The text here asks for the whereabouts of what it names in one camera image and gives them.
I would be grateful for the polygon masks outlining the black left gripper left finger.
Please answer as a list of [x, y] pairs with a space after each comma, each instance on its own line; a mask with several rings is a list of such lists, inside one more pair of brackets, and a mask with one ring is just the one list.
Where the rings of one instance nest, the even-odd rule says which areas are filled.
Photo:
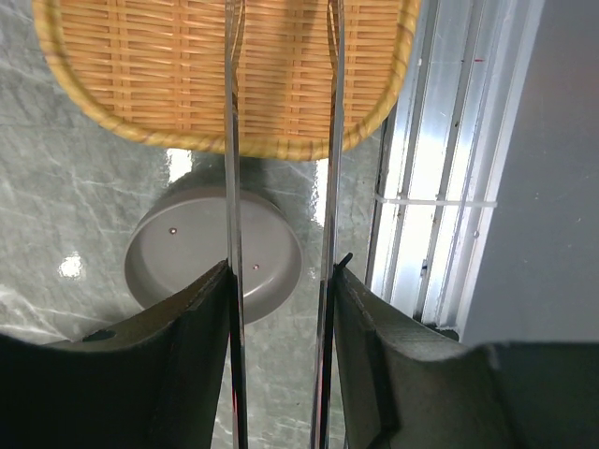
[[229, 332], [228, 269], [79, 341], [1, 339], [5, 448], [208, 448]]

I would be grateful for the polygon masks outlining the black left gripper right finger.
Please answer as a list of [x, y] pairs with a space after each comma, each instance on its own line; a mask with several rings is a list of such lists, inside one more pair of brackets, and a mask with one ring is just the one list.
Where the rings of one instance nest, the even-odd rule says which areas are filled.
[[594, 448], [598, 347], [469, 348], [335, 275], [335, 338], [353, 448]]

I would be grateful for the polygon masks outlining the metal food tongs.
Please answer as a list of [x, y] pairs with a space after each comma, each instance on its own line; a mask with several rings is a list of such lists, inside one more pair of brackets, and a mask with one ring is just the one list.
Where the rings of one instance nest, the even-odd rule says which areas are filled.
[[[232, 382], [233, 442], [236, 448], [248, 446], [247, 388], [244, 335], [244, 295], [242, 292], [240, 138], [237, 66], [242, 45], [243, 1], [225, 2], [225, 173], [227, 262], [230, 273], [229, 346]], [[329, 124], [327, 196], [319, 286], [316, 330], [314, 388], [310, 446], [329, 447], [331, 397], [334, 276], [337, 247], [338, 190], [344, 131], [344, 2], [327, 5], [329, 48], [332, 58], [332, 87]]]

